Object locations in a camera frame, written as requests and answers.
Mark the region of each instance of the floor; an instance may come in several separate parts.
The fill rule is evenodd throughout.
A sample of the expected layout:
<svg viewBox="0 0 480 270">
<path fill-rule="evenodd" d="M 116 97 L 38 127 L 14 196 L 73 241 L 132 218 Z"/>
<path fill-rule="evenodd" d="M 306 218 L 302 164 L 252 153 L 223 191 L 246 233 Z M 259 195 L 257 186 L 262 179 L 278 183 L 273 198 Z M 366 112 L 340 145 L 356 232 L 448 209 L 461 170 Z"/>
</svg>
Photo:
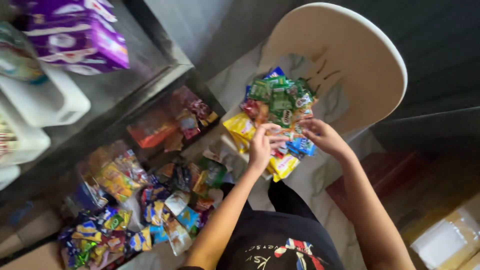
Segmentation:
<svg viewBox="0 0 480 270">
<path fill-rule="evenodd" d="M 207 83 L 227 111 L 238 106 L 243 99 L 245 86 L 255 76 L 262 46 L 263 44 L 259 44 Z M 279 65 L 289 78 L 295 78 L 308 68 L 309 63 L 302 57 L 289 56 L 281 59 Z M 347 108 L 348 100 L 343 95 L 341 85 L 336 85 L 321 98 L 313 111 L 317 118 L 331 122 Z M 344 139 L 359 159 L 372 152 L 383 151 L 368 128 L 351 132 L 345 135 Z M 233 174 L 239 175 L 243 168 L 234 170 Z M 325 188 L 341 175 L 338 162 L 328 154 L 319 151 L 317 155 L 304 159 L 284 181 L 307 202 L 317 219 L 329 232 L 345 268 L 366 269 L 351 222 L 325 192 Z M 267 181 L 259 180 L 255 184 L 248 197 L 253 209 L 274 211 L 267 196 L 267 189 Z M 169 247 L 168 243 L 156 246 L 154 252 L 144 253 L 141 259 L 135 259 L 122 268 L 169 269 L 179 265 L 183 258 L 171 259 L 171 251 L 167 251 L 167 247 Z"/>
</svg>

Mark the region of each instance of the leg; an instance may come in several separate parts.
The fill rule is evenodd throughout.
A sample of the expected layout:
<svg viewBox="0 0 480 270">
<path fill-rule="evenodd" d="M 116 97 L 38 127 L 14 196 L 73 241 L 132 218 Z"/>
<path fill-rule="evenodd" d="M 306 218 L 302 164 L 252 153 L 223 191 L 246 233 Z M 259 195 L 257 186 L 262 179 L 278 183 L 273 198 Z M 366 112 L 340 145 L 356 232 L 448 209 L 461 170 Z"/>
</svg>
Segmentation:
<svg viewBox="0 0 480 270">
<path fill-rule="evenodd" d="M 318 222 L 318 219 L 315 217 L 312 210 L 310 210 L 307 203 L 283 181 L 275 183 L 272 180 L 270 182 L 268 198 L 277 212 L 297 215 Z"/>
<path fill-rule="evenodd" d="M 220 189 L 223 191 L 223 199 L 225 199 L 225 197 L 229 194 L 230 190 L 232 190 L 232 188 L 234 186 L 235 186 L 235 184 L 232 184 L 232 183 L 223 183 L 220 186 Z M 250 206 L 248 201 L 246 201 L 245 205 L 243 206 L 243 209 L 240 213 L 239 221 L 241 219 L 245 218 L 246 216 L 250 215 L 252 212 L 253 212 L 252 207 Z"/>
</svg>

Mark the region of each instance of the white plastic container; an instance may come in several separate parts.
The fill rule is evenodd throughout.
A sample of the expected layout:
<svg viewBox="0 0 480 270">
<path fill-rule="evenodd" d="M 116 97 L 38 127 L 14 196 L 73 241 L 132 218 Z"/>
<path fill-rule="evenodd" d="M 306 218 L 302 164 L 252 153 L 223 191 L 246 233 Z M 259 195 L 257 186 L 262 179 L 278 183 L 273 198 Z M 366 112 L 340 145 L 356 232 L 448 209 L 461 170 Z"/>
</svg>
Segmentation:
<svg viewBox="0 0 480 270">
<path fill-rule="evenodd" d="M 40 65 L 49 81 L 36 86 L 0 75 L 1 90 L 30 126 L 75 123 L 90 110 L 90 101 L 62 69 Z"/>
<path fill-rule="evenodd" d="M 19 143 L 18 149 L 0 157 L 0 166 L 32 161 L 50 146 L 50 138 L 37 127 L 29 126 L 12 104 L 0 93 L 0 115 L 11 127 Z"/>
<path fill-rule="evenodd" d="M 0 167 L 0 190 L 6 188 L 20 175 L 20 167 L 17 165 Z"/>
</svg>

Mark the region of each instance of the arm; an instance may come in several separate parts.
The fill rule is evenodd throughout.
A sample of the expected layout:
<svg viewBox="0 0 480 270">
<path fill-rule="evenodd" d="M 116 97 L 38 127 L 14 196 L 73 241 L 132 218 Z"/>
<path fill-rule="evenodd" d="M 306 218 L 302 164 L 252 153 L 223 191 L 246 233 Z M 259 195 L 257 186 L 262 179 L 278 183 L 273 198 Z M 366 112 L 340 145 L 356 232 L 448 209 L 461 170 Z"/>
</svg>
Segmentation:
<svg viewBox="0 0 480 270">
<path fill-rule="evenodd" d="M 379 270 L 415 269 L 400 234 L 352 149 L 324 122 L 313 119 L 302 124 L 311 130 L 304 131 L 305 136 L 340 162 L 348 210 L 367 267 Z"/>
<path fill-rule="evenodd" d="M 250 160 L 246 172 L 198 234 L 184 266 L 215 269 L 232 236 L 253 184 L 268 165 L 271 148 L 278 147 L 288 140 L 283 136 L 265 136 L 266 130 L 272 128 L 280 127 L 275 124 L 263 124 L 255 132 L 250 145 Z"/>
</svg>

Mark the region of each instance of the yellow snack packet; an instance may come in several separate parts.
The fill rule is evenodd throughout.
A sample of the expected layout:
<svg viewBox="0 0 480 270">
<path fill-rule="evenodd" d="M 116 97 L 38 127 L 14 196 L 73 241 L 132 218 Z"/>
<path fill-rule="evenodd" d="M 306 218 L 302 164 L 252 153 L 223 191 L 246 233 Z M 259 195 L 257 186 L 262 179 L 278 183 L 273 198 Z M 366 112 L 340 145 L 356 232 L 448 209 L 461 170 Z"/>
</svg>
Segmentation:
<svg viewBox="0 0 480 270">
<path fill-rule="evenodd" d="M 273 175 L 274 182 L 278 182 L 286 178 L 298 164 L 300 164 L 300 160 L 289 153 L 281 159 L 272 156 L 267 170 Z"/>
<path fill-rule="evenodd" d="M 250 146 L 250 140 L 255 134 L 255 124 L 244 112 L 241 112 L 223 123 L 240 153 L 244 153 Z"/>
</svg>

